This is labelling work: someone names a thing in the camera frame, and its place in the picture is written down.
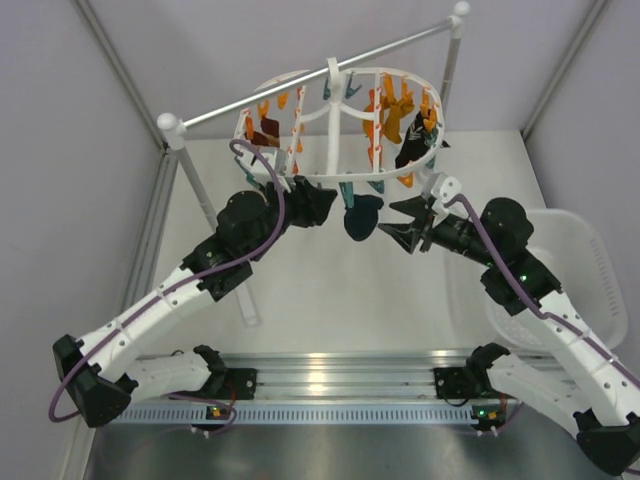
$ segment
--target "gray wall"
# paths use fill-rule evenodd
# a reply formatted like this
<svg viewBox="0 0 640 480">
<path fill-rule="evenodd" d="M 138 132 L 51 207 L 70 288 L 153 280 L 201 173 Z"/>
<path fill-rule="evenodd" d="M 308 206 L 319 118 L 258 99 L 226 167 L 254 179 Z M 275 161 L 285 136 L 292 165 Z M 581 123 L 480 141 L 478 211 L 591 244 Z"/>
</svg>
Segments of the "gray wall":
<svg viewBox="0 0 640 480">
<path fill-rule="evenodd" d="M 444 19 L 456 0 L 94 0 L 154 115 L 184 119 L 263 81 L 342 58 Z M 589 0 L 471 0 L 447 126 L 517 129 Z M 447 33 L 377 60 L 440 87 Z M 307 96 L 305 107 L 319 103 Z M 366 105 L 367 95 L 355 100 Z M 230 135 L 234 116 L 193 133 Z"/>
<path fill-rule="evenodd" d="M 549 206 L 602 234 L 629 312 L 621 356 L 640 373 L 640 2 L 615 1 L 527 143 Z"/>
<path fill-rule="evenodd" d="M 0 477 L 40 480 L 51 345 L 115 313 L 158 152 L 69 1 L 4 2 L 0 65 Z"/>
</svg>

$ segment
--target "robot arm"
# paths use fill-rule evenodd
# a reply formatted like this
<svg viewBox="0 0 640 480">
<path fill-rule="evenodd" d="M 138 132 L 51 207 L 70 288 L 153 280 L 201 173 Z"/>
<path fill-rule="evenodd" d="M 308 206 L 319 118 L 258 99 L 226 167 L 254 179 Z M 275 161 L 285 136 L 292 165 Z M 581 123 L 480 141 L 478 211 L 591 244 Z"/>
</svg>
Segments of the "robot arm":
<svg viewBox="0 0 640 480">
<path fill-rule="evenodd" d="M 469 219 L 450 212 L 460 201 Z M 475 394 L 499 391 L 518 398 L 573 435 L 583 452 L 611 475 L 640 457 L 640 382 L 589 329 L 557 278 L 526 248 L 533 225 L 517 202 L 491 200 L 478 217 L 459 183 L 434 174 L 422 195 L 390 207 L 414 218 L 380 224 L 407 252 L 440 245 L 487 266 L 480 281 L 510 315 L 529 308 L 528 327 L 558 360 L 576 388 L 528 366 L 506 348 L 489 344 L 467 360 Z"/>
<path fill-rule="evenodd" d="M 215 396 L 227 369 L 209 347 L 179 356 L 138 358 L 182 319 L 249 278 L 247 255 L 265 244 L 279 221 L 278 234 L 291 225 L 322 225 L 337 196 L 335 190 L 316 188 L 304 177 L 295 177 L 287 190 L 284 210 L 273 183 L 260 191 L 236 193 L 218 214 L 215 234 L 187 255 L 157 289 L 103 327 L 77 339 L 65 335 L 54 344 L 58 376 L 89 427 L 105 425 L 131 402 L 178 391 Z M 50 417 L 56 419 L 51 411 Z"/>
</svg>

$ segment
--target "white table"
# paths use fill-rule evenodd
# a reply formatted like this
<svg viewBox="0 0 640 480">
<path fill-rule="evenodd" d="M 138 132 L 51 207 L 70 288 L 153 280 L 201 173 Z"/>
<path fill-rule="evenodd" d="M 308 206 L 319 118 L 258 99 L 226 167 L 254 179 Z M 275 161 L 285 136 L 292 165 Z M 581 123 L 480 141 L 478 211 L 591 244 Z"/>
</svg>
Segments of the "white table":
<svg viewBox="0 0 640 480">
<path fill-rule="evenodd" d="M 496 196 L 526 208 L 544 201 L 517 131 L 453 132 L 452 148 L 437 165 L 456 176 L 478 211 Z M 341 139 L 341 158 L 366 155 L 361 135 Z M 198 173 L 219 211 L 236 191 L 249 188 L 226 140 L 188 143 Z M 326 137 L 308 137 L 305 151 L 318 156 Z M 386 182 L 385 203 L 419 193 Z M 356 193 L 375 194 L 367 185 Z M 495 338 L 484 313 L 477 269 L 437 246 L 408 255 L 381 231 L 356 243 L 344 231 L 338 197 L 327 223 L 291 227 L 253 264 L 249 286 L 262 316 L 245 326 L 235 295 L 185 320 L 148 353 L 207 344 L 224 353 L 376 353 L 469 349 Z M 381 221 L 409 221 L 386 206 Z M 178 169 L 157 262 L 159 283 L 195 245 L 211 235 L 183 172 Z"/>
</svg>

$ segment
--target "white plastic basket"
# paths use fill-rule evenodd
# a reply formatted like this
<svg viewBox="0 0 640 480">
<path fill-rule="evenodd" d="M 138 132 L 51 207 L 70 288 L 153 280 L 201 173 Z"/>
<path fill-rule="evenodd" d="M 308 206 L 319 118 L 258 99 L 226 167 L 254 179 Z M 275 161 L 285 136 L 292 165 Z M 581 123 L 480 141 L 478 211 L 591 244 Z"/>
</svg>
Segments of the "white plastic basket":
<svg viewBox="0 0 640 480">
<path fill-rule="evenodd" d="M 535 228 L 529 250 L 560 280 L 594 333 L 609 348 L 618 346 L 627 333 L 629 319 L 598 232 L 582 217 L 564 210 L 527 210 L 527 217 Z M 488 295 L 485 298 L 489 320 L 505 340 L 530 350 L 547 350 L 523 326 L 522 319 L 533 316 L 531 312 L 525 310 L 511 317 Z"/>
</svg>

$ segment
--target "gray floor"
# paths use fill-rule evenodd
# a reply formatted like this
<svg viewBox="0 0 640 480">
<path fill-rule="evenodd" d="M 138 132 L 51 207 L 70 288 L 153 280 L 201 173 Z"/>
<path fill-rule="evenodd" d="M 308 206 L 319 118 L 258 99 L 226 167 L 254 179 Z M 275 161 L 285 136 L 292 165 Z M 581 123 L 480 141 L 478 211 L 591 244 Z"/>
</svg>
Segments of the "gray floor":
<svg viewBox="0 0 640 480">
<path fill-rule="evenodd" d="M 436 426 L 243 426 L 209 440 L 188 430 L 157 437 L 167 428 L 102 429 L 85 480 L 610 478 L 564 432 L 531 410 L 499 438 L 481 439 Z M 148 439 L 153 439 L 149 446 L 131 457 L 131 449 Z"/>
</svg>

